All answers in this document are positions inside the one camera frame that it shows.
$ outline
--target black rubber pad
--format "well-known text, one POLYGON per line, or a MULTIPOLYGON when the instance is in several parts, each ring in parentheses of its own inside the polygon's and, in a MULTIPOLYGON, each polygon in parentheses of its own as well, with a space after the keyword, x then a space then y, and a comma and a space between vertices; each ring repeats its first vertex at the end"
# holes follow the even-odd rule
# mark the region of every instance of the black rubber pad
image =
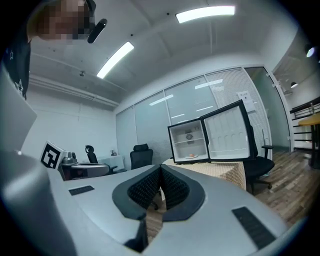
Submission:
POLYGON ((92 186, 82 186, 82 187, 78 187, 78 188, 69 189, 69 192, 70 192, 71 196, 75 196, 78 194, 89 192, 91 190, 94 190, 94 188, 92 186))
POLYGON ((232 212, 259 250, 276 239, 247 207, 232 212))

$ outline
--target glass door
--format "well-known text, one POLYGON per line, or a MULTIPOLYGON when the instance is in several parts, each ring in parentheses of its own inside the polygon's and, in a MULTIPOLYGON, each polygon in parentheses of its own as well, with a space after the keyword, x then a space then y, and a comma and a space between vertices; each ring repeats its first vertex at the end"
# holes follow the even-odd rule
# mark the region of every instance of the glass door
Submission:
POLYGON ((268 118, 274 150, 290 151, 290 131, 285 107, 264 67, 245 68, 260 94, 268 118))
POLYGON ((206 134, 209 158, 213 161, 251 160, 253 137, 242 100, 200 117, 206 134))

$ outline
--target small plate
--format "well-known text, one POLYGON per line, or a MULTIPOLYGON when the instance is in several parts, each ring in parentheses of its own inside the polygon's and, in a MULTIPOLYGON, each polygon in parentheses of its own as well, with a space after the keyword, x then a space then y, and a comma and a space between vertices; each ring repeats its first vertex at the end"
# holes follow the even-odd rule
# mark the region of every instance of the small plate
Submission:
POLYGON ((195 154, 194 156, 185 156, 184 158, 186 158, 186 159, 192 159, 192 158, 197 158, 197 157, 198 157, 198 155, 195 154))

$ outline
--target chair armrest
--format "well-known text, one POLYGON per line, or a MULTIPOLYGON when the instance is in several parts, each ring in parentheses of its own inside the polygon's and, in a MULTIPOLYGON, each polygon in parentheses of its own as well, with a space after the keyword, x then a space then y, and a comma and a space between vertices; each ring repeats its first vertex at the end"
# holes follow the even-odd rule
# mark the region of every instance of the chair armrest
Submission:
POLYGON ((272 150, 274 148, 274 146, 264 145, 261 148, 264 149, 264 158, 268 158, 268 150, 272 150))

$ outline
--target door frame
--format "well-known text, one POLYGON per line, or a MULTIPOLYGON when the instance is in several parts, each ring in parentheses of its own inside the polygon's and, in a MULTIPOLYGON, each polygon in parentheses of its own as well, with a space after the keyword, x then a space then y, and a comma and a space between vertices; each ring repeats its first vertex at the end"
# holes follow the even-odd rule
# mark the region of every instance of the door frame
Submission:
POLYGON ((283 105, 284 112, 285 112, 285 115, 286 115, 286 120, 287 120, 287 123, 288 123, 288 130, 289 130, 289 136, 290 136, 290 152, 293 152, 294 151, 294 147, 295 147, 295 140, 294 140, 294 136, 293 136, 294 132, 293 132, 293 125, 292 125, 291 115, 290 115, 290 109, 289 109, 286 97, 285 97, 285 95, 284 95, 284 93, 283 93, 283 91, 281 89, 281 86, 278 83, 276 77, 274 76, 274 74, 272 72, 270 72, 268 70, 268 68, 264 64, 261 64, 261 65, 250 65, 249 64, 249 65, 244 65, 242 67, 243 67, 243 69, 245 69, 245 68, 264 68, 265 71, 269 74, 269 77, 271 78, 273 84, 275 85, 275 88, 276 88, 276 90, 277 90, 277 92, 278 92, 278 94, 280 96, 281 101, 282 101, 282 105, 283 105))

